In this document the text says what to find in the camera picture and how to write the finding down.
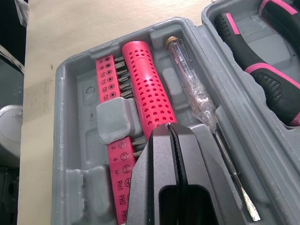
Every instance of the beige table surface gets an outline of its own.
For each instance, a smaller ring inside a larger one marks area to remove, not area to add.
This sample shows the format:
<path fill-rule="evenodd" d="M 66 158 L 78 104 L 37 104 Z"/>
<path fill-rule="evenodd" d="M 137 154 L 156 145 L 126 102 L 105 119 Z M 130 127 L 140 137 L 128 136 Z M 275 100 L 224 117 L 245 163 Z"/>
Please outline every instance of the beige table surface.
<path fill-rule="evenodd" d="M 54 89 L 69 56 L 174 16 L 201 24 L 210 0 L 30 0 L 18 225 L 49 225 Z"/>

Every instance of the torx bit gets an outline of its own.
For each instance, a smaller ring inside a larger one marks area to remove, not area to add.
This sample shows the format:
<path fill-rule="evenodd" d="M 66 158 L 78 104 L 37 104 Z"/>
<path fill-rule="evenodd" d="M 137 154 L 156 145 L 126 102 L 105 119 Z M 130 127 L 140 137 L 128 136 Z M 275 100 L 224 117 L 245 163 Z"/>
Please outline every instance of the torx bit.
<path fill-rule="evenodd" d="M 128 81 L 128 80 L 129 80 L 129 76 L 124 76 L 124 77 L 119 78 L 119 79 L 118 79 L 118 82 L 119 82 L 119 83 L 122 83 L 122 82 Z"/>
<path fill-rule="evenodd" d="M 133 92 L 131 90 L 125 91 L 125 92 L 121 93 L 121 97 L 131 98 L 131 97 L 133 97 Z"/>
<path fill-rule="evenodd" d="M 120 76 L 120 75 L 122 75 L 122 74 L 124 74 L 126 72 L 128 72 L 128 70 L 124 69 L 124 70 L 121 70 L 121 71 L 117 72 L 117 75 Z"/>
<path fill-rule="evenodd" d="M 125 83 L 119 86 L 121 91 L 129 90 L 131 89 L 131 85 L 129 83 Z"/>

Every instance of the pink grip accent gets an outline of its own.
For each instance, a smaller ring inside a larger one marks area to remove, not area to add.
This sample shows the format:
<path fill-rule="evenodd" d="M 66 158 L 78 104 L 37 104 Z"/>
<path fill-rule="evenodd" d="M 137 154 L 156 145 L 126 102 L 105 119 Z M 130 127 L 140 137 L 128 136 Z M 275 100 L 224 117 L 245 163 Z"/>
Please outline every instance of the pink grip accent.
<path fill-rule="evenodd" d="M 236 25 L 236 23 L 233 19 L 233 16 L 230 13 L 226 13 L 226 17 L 227 17 L 227 19 L 228 19 L 228 21 L 229 21 L 229 23 L 230 23 L 230 25 L 233 29 L 234 34 L 240 34 L 240 31 L 239 31 L 239 29 L 238 29 L 238 27 L 237 27 L 237 25 Z"/>
<path fill-rule="evenodd" d="M 250 74 L 250 73 L 252 73 L 253 71 L 255 71 L 257 69 L 268 69 L 268 70 L 272 71 L 273 73 L 277 74 L 278 76 L 282 77 L 283 79 L 287 80 L 288 82 L 290 82 L 291 84 L 295 85 L 297 88 L 300 89 L 300 83 L 296 82 L 295 80 L 293 80 L 289 76 L 285 75 L 284 73 L 282 73 L 281 71 L 279 71 L 278 69 L 274 68 L 273 66 L 271 66 L 267 63 L 260 62 L 260 63 L 253 64 L 253 65 L 247 67 L 245 69 L 245 72 Z"/>
<path fill-rule="evenodd" d="M 129 69 L 137 110 L 146 138 L 164 123 L 176 123 L 175 113 L 153 65 L 149 45 L 143 41 L 129 42 L 122 48 Z"/>
<path fill-rule="evenodd" d="M 290 125 L 293 127 L 300 126 L 300 113 L 298 113 L 298 115 L 292 120 Z"/>
<path fill-rule="evenodd" d="M 282 0 L 263 0 L 261 6 L 258 9 L 259 15 L 262 15 L 263 8 L 266 6 L 266 4 L 269 1 L 272 1 L 273 3 L 279 5 L 280 7 L 282 7 L 283 9 L 285 9 L 291 15 L 294 15 L 294 14 L 297 13 L 296 9 L 294 9 L 293 7 L 291 7 L 289 4 L 285 3 Z"/>

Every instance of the black rubber grip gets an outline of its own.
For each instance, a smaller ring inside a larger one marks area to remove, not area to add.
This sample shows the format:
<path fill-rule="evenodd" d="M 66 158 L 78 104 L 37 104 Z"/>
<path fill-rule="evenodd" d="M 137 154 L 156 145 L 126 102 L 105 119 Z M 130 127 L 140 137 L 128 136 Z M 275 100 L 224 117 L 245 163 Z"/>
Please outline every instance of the black rubber grip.
<path fill-rule="evenodd" d="M 267 68 L 257 69 L 250 74 L 262 86 L 267 106 L 283 123 L 290 125 L 300 112 L 300 89 Z"/>
<path fill-rule="evenodd" d="M 245 42 L 230 13 L 215 19 L 216 29 L 232 50 L 239 66 L 262 86 L 267 106 L 286 125 L 299 126 L 295 118 L 300 112 L 300 84 L 263 61 Z"/>
<path fill-rule="evenodd" d="M 300 56 L 300 13 L 281 0 L 264 0 L 259 8 L 261 17 L 283 36 Z"/>
<path fill-rule="evenodd" d="M 230 13 L 220 13 L 215 19 L 216 29 L 224 42 L 230 47 L 239 66 L 245 70 L 249 66 L 264 62 L 245 42 L 241 34 L 235 34 L 229 21 Z"/>
<path fill-rule="evenodd" d="M 294 6 L 300 10 L 300 0 L 294 0 Z"/>

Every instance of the hole pattern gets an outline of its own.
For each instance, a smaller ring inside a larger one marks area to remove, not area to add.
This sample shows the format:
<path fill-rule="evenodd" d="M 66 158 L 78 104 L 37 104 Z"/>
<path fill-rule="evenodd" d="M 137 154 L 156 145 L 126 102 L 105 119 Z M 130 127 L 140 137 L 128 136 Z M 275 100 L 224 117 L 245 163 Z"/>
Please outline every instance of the hole pattern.
<path fill-rule="evenodd" d="M 149 129 L 158 127 L 161 123 L 174 121 L 174 116 L 170 111 L 170 106 L 167 100 L 163 85 L 155 70 L 154 63 L 150 56 L 150 52 L 143 49 L 136 49 L 134 52 L 129 53 L 131 68 L 137 82 L 137 97 L 141 99 L 142 110 L 145 113 L 146 119 L 145 125 L 149 126 Z M 149 61 L 149 68 L 152 70 L 152 78 L 141 79 L 136 68 L 135 57 L 145 57 Z"/>

